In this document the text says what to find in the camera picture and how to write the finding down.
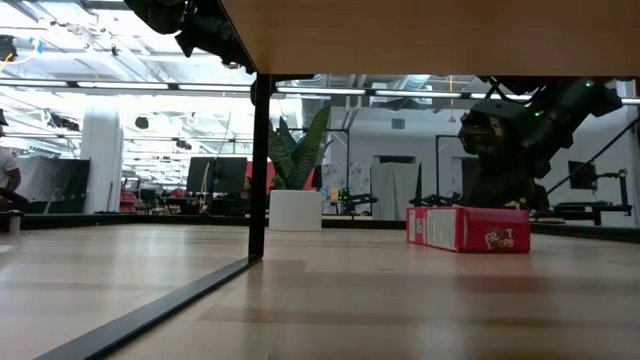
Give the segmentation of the grey covered cabinet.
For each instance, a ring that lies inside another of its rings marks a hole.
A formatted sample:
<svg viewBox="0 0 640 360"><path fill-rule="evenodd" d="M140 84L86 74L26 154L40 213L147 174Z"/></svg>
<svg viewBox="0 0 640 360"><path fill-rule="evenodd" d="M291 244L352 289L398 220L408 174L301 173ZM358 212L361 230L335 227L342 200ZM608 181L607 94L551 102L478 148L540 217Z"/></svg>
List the grey covered cabinet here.
<svg viewBox="0 0 640 360"><path fill-rule="evenodd" d="M371 193L378 199L372 205L374 220L404 221L406 209L415 196L417 164L383 163L371 166Z"/></svg>

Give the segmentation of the small black mounted monitor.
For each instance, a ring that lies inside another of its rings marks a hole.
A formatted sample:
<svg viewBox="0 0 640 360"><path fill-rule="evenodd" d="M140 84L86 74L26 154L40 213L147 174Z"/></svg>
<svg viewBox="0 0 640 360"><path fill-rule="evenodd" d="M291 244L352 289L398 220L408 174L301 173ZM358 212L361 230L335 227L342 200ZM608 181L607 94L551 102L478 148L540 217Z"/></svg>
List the small black mounted monitor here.
<svg viewBox="0 0 640 360"><path fill-rule="evenodd" d="M569 186L571 189L597 189L597 171L593 163L572 161L568 162Z"/></svg>

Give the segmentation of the black computer monitor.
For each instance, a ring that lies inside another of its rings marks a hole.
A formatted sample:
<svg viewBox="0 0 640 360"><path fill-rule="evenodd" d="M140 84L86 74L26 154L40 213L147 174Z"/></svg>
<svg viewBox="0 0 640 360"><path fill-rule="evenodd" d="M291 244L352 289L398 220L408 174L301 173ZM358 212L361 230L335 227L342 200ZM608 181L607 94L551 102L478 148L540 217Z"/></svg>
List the black computer monitor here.
<svg viewBox="0 0 640 360"><path fill-rule="evenodd" d="M246 168L246 158L192 157L186 191L239 194L244 189Z"/></svg>

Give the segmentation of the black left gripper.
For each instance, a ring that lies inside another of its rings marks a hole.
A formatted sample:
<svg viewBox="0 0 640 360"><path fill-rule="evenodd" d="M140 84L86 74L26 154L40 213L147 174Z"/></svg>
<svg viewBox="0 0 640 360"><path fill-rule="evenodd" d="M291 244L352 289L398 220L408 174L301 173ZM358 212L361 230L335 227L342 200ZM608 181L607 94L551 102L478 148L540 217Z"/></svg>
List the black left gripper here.
<svg viewBox="0 0 640 360"><path fill-rule="evenodd" d="M224 65L235 63L244 67L248 74L255 72L255 67L224 15L187 13L175 40L187 58L192 56L195 49L200 49L218 56Z"/></svg>

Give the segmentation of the red background object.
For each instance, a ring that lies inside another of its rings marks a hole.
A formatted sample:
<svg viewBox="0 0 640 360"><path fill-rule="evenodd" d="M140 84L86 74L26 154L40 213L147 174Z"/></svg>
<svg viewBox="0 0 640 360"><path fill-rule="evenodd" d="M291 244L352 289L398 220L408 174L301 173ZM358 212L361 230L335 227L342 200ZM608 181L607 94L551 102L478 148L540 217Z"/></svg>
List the red background object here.
<svg viewBox="0 0 640 360"><path fill-rule="evenodd" d="M136 214L139 194L139 179L122 178L119 196L119 212Z"/></svg>

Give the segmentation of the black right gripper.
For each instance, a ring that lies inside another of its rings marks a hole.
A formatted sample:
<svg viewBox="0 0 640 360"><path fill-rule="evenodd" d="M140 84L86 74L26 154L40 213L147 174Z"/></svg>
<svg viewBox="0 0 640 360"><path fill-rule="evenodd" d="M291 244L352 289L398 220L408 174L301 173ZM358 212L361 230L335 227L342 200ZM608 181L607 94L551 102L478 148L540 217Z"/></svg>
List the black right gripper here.
<svg viewBox="0 0 640 360"><path fill-rule="evenodd" d="M543 143L549 108L541 103L516 104L480 100L461 118L458 133L466 153L476 155L480 175L464 205L499 208L528 195L528 207L549 208L547 191L524 168L548 168Z"/></svg>

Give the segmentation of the red background panel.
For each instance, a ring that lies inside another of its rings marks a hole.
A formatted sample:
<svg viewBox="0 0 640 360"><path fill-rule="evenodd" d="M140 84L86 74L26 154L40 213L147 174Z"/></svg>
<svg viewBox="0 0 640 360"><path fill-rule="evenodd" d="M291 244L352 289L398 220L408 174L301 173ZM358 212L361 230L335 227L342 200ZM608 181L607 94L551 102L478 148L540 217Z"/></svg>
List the red background panel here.
<svg viewBox="0 0 640 360"><path fill-rule="evenodd" d="M312 190L317 190L318 189L318 187L314 183L315 173L316 173L315 169L313 169L310 172L310 174L309 174L309 176L307 178L307 181L306 181L305 185L303 186L303 190L312 191ZM248 161L247 164L246 164L245 176L253 178L253 162L252 161ZM267 161L267 174L266 174L266 190L267 190L267 192L271 192L272 190L275 190L275 189L282 189L282 185L280 184L279 180L276 180L276 177L277 177L277 174L276 174L275 168L274 168L272 162L270 160L268 160Z"/></svg>

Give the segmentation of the red Froot Loops box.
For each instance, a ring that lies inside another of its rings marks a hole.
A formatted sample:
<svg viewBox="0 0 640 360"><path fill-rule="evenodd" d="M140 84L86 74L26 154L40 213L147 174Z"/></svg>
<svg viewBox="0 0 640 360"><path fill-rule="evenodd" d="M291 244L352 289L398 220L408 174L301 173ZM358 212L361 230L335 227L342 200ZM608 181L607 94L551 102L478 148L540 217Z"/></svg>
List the red Froot Loops box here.
<svg viewBox="0 0 640 360"><path fill-rule="evenodd" d="M457 253L528 253L525 211L473 207L406 209L406 241Z"/></svg>

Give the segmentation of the black aluminium table frame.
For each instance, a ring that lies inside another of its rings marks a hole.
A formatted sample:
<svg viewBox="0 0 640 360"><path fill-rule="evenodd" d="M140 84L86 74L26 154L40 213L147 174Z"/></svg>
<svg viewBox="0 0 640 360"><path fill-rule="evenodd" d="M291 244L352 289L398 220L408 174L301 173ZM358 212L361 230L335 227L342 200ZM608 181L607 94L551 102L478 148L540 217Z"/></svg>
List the black aluminium table frame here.
<svg viewBox="0 0 640 360"><path fill-rule="evenodd" d="M165 225L215 225L249 227L250 218L208 216L160 216L133 214L28 214L21 222L22 230L88 227L99 225L165 224ZM324 219L323 228L404 230L402 221ZM569 238L583 238L640 245L640 228L575 226L534 223L531 232Z"/></svg>

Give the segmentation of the white patterned board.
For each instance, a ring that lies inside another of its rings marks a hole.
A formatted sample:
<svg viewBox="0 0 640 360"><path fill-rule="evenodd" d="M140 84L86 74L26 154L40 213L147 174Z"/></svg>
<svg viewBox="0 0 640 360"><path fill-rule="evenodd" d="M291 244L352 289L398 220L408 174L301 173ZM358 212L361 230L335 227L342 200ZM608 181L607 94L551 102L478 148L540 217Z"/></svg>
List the white patterned board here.
<svg viewBox="0 0 640 360"><path fill-rule="evenodd" d="M321 166L324 200L329 200L333 189L348 188L351 195L369 193L371 190L371 165L366 162L330 162Z"/></svg>

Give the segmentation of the wooden shelf on black posts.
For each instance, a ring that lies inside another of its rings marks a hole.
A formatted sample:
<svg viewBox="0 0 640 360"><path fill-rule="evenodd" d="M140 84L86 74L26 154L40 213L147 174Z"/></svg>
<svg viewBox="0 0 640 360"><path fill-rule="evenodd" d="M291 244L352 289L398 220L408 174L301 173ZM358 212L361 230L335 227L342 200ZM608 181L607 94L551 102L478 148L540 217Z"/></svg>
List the wooden shelf on black posts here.
<svg viewBox="0 0 640 360"><path fill-rule="evenodd" d="M637 76L638 0L217 0L257 72L248 254L38 360L96 360L258 263L280 75Z"/></svg>

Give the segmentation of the black rectangular stand frame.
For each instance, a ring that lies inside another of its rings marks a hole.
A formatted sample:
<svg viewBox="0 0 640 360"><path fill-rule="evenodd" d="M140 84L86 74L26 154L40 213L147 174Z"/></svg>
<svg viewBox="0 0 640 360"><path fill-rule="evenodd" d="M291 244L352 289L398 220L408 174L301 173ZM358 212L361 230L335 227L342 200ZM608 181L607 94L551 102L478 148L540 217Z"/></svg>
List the black rectangular stand frame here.
<svg viewBox="0 0 640 360"><path fill-rule="evenodd" d="M462 145L457 136L435 136L436 194L450 197L463 193Z"/></svg>

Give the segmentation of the white pillar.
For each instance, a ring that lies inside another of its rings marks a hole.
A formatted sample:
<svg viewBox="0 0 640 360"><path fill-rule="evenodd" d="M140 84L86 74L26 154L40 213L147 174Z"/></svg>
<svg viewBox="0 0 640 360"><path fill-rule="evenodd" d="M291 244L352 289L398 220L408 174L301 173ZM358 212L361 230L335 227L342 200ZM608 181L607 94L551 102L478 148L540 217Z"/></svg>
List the white pillar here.
<svg viewBox="0 0 640 360"><path fill-rule="evenodd" d="M87 214L119 211L123 136L118 110L85 110L80 157L90 162L84 205Z"/></svg>

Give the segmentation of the dark grey partition screen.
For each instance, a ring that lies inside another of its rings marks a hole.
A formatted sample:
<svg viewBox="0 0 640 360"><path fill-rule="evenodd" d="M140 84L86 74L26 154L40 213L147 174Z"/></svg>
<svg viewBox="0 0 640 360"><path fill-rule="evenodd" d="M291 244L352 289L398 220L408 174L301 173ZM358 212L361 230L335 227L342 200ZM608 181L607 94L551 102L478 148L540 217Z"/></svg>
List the dark grey partition screen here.
<svg viewBox="0 0 640 360"><path fill-rule="evenodd" d="M90 161L48 158L18 158L22 181L16 193L29 203L21 207L33 214L83 213Z"/></svg>

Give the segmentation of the black ceiling device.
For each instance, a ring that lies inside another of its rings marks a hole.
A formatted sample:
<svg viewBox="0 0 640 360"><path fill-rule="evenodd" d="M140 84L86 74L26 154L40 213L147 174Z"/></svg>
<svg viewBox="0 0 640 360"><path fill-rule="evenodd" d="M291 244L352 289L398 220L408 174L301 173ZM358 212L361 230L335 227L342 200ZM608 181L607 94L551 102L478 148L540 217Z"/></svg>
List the black ceiling device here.
<svg viewBox="0 0 640 360"><path fill-rule="evenodd" d="M11 35L0 35L0 62L13 62L17 59L17 56L14 37Z"/></svg>

